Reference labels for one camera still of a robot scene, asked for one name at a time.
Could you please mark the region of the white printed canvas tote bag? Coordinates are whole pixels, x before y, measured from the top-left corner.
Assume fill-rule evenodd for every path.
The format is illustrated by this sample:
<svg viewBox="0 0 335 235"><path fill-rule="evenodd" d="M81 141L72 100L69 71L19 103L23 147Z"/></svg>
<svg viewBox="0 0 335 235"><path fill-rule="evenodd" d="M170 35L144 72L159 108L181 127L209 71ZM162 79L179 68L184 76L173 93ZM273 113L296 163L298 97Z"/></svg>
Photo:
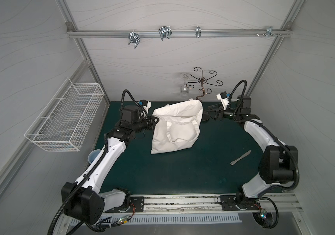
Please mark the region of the white printed canvas tote bag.
<svg viewBox="0 0 335 235"><path fill-rule="evenodd" d="M187 100L155 109L159 118L154 128L151 154L175 152L191 148L200 134L203 105L199 100Z"/></svg>

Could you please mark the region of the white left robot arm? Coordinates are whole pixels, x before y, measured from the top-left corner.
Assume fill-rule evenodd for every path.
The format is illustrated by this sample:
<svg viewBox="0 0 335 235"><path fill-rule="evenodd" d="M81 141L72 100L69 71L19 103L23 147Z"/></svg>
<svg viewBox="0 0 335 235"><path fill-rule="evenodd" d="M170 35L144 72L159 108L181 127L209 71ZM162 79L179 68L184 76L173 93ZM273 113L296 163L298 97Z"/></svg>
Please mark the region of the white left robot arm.
<svg viewBox="0 0 335 235"><path fill-rule="evenodd" d="M101 194L100 190L112 166L136 138L136 134L154 130L159 118L148 115L150 107L149 101L142 100L137 105L127 105L121 109L121 119L104 136L104 147L94 161L74 183L63 186L62 212L65 215L93 225L105 211L129 208L129 191L113 189Z"/></svg>

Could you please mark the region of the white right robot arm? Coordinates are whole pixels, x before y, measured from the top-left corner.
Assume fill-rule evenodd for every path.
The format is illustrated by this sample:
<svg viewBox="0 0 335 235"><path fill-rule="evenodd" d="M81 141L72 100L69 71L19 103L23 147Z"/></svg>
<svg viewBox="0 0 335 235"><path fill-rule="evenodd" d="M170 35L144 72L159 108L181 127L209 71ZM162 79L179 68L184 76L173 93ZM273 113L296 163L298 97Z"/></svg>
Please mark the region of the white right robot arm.
<svg viewBox="0 0 335 235"><path fill-rule="evenodd" d="M220 105L213 105L205 114L214 113L213 119L228 118L239 125L255 140L263 151L258 173L243 184L236 194L236 202L259 199L273 189L294 190L300 180L298 150L281 142L254 114L251 114L251 98L238 96L231 107L231 95L223 92L216 95Z"/></svg>

